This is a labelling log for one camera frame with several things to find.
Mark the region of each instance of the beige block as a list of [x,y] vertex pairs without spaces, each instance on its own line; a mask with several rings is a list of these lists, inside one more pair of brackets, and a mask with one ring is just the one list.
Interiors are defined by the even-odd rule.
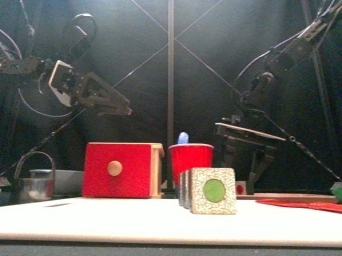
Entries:
[[195,214],[235,214],[234,169],[193,168],[189,173],[189,200]]

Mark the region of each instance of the red box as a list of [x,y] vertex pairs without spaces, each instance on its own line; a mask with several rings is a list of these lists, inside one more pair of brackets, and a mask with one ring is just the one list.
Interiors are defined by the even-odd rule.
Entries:
[[163,157],[159,143],[88,143],[83,196],[161,198]]

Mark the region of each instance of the red plastic cup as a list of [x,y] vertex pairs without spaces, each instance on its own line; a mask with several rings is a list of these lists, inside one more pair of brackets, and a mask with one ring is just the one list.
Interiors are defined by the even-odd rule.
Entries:
[[191,168],[211,167],[214,147],[209,144],[177,144],[170,148],[175,186],[179,186],[181,173]]

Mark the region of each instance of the red cloth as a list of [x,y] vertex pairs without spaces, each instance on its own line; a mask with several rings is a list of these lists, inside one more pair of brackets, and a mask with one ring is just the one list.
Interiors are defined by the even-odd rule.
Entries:
[[330,211],[342,213],[342,204],[337,203],[328,203],[328,202],[293,202],[277,199],[261,199],[257,200],[257,203],[269,204],[282,207],[293,207],[293,208],[309,208],[314,210]]

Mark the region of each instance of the metal pole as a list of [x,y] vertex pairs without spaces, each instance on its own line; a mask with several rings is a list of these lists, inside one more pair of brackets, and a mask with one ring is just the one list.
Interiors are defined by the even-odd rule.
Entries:
[[[303,15],[305,15],[305,22],[306,22],[306,25],[309,26],[313,22],[310,3],[309,3],[309,0],[301,0],[301,3],[302,3]],[[326,121],[329,145],[330,145],[330,150],[333,154],[333,165],[334,165],[334,169],[340,169],[340,166],[338,166],[340,150],[338,150],[338,144],[337,144],[337,131],[333,125],[333,116],[332,116],[332,111],[329,107],[329,96],[326,91],[322,62],[321,62],[320,55],[315,51],[313,52],[311,59],[313,59],[313,64],[315,69],[318,91],[320,91],[321,104],[322,104],[325,121]]]
[[[167,108],[167,152],[174,144],[174,73],[175,73],[175,49],[174,49],[174,0],[169,0],[169,108]],[[167,189],[173,189],[173,170],[171,161],[167,157]]]

